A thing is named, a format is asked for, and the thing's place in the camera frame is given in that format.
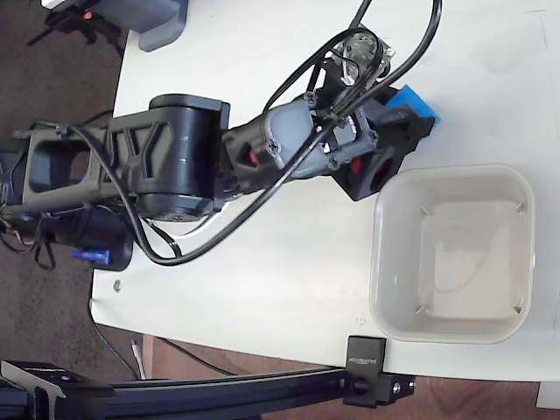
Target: red part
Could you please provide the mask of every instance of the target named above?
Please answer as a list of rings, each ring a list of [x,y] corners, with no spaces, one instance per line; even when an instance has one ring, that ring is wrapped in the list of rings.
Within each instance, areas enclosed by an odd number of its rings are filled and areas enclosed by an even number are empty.
[[[258,165],[258,161],[256,160],[256,155],[255,155],[255,153],[253,153],[253,151],[250,151],[250,152],[248,153],[248,156],[251,158],[251,163],[252,163],[254,166],[257,166],[257,165]]]
[[[361,157],[356,157],[355,159],[352,160],[352,162],[350,162],[350,169],[352,170],[353,173],[358,175],[360,168],[361,168]]]

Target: blue block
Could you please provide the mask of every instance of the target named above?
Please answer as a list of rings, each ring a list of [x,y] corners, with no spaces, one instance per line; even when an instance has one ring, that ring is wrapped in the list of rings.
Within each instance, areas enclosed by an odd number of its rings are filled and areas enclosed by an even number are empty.
[[[406,85],[401,90],[399,90],[395,96],[393,96],[389,102],[387,102],[387,108],[396,108],[402,105],[408,105],[423,118],[427,118],[430,116],[436,117],[435,125],[438,125],[441,121],[441,118],[434,112],[430,106],[424,102],[424,100],[417,95],[417,93],[410,88],[409,85]]]

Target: white table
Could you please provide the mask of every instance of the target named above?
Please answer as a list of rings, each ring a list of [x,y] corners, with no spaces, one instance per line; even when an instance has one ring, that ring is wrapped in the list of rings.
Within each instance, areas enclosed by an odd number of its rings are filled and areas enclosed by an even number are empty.
[[[230,125],[245,123],[297,65],[348,25],[359,3],[192,0],[175,43],[146,53],[130,34],[115,115],[146,110],[157,95],[188,93],[230,102]],[[364,23],[397,50],[400,63],[424,33],[430,8],[431,0],[375,0]],[[433,46],[405,77],[443,120],[405,169],[505,163],[531,182],[535,288],[528,319],[512,339],[493,346],[390,341],[387,371],[560,381],[559,23],[554,0],[445,0]],[[251,200],[234,202],[201,235],[181,241],[183,250]],[[329,178],[287,185],[190,264],[161,268],[137,250],[124,272],[96,271],[94,318],[210,347],[344,366],[349,335],[382,336],[368,309],[374,203],[353,203]],[[170,254],[163,243],[157,249]]]

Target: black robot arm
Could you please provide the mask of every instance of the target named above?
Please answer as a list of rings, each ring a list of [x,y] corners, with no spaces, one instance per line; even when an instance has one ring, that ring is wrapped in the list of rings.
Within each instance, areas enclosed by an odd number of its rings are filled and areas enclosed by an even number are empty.
[[[136,241],[154,263],[172,266],[212,249],[284,182],[330,176],[352,200],[377,193],[435,122],[406,105],[388,107],[396,90],[386,81],[419,60],[440,12],[441,0],[434,0],[422,44],[393,73],[388,45],[365,28],[343,31],[290,76],[261,115],[240,127],[228,128],[229,104],[182,94],[159,96],[149,110],[114,118],[106,129],[38,122],[41,129],[0,143],[4,233],[29,247],[22,252],[48,242],[108,249],[103,268],[111,270],[126,267]],[[307,92],[270,108],[312,67]],[[321,69],[325,83],[315,88]],[[80,164],[86,169],[77,169]],[[199,221],[261,190],[237,219],[190,254],[163,258],[146,238],[141,219]]]

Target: dark carpet floor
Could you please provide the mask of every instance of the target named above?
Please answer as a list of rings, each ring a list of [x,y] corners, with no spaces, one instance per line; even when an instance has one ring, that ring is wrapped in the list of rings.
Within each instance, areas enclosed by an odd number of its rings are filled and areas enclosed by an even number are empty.
[[[100,38],[86,46],[79,33],[44,29],[40,0],[0,0],[0,138],[32,119],[78,122],[113,107],[121,60]],[[45,361],[106,382],[130,374],[97,337],[87,314],[92,270],[55,248],[57,268],[40,269],[31,255],[0,247],[0,360]],[[129,332],[102,327],[130,362]]]

